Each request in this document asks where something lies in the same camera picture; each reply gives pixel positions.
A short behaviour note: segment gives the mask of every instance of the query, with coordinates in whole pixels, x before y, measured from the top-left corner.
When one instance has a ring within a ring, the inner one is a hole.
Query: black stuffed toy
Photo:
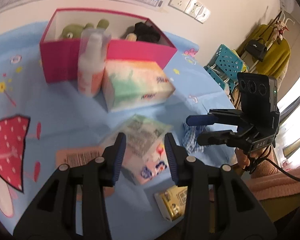
[[[158,43],[161,37],[152,26],[147,26],[143,22],[135,24],[133,33],[137,36],[137,41]]]

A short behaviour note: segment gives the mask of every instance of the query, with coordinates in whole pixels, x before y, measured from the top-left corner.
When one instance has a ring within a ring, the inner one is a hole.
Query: yellow sweater
[[[237,53],[240,57],[244,53],[244,48],[246,47],[248,42],[250,40],[257,40],[258,37],[265,31],[267,27],[268,25],[260,25],[249,35],[249,37],[237,49]],[[270,27],[260,38],[263,38],[265,41],[267,41],[270,33],[272,32],[272,29],[273,28]],[[257,63],[256,69],[258,73],[267,76],[272,76],[276,79],[279,78],[281,73],[284,71],[286,64],[289,61],[290,52],[290,46],[285,39],[283,39],[280,45],[277,42],[274,42],[268,50],[268,52],[266,53],[263,62]]]

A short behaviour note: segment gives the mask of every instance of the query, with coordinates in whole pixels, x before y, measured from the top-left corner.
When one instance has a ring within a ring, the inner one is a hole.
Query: open pink box
[[[93,8],[57,9],[49,21],[40,40],[41,60],[47,83],[73,80],[77,78],[80,39],[60,39],[65,26],[80,24],[85,26],[107,19],[106,32],[112,35],[107,59],[155,61],[163,69],[177,51],[172,42],[148,18],[118,11]],[[121,37],[127,34],[127,28],[138,22],[144,22],[161,35],[158,44],[143,41],[126,41]]]

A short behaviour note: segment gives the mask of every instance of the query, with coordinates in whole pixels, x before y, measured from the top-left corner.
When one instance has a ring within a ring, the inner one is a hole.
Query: sleeve
[[[267,157],[269,160],[276,162],[276,158],[274,156],[274,149],[272,145],[269,147],[269,149],[265,152],[264,156],[266,156],[270,152],[269,156]],[[271,163],[267,161],[263,161],[258,165],[256,168],[255,172],[251,174],[251,178],[260,178],[260,177],[265,177],[269,175],[273,175],[279,173],[277,168],[275,168]]]

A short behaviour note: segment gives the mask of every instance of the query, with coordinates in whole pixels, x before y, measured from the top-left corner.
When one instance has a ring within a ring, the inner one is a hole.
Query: light switch
[[[202,7],[195,19],[201,23],[204,23],[209,18],[210,14],[211,12],[207,7]]]

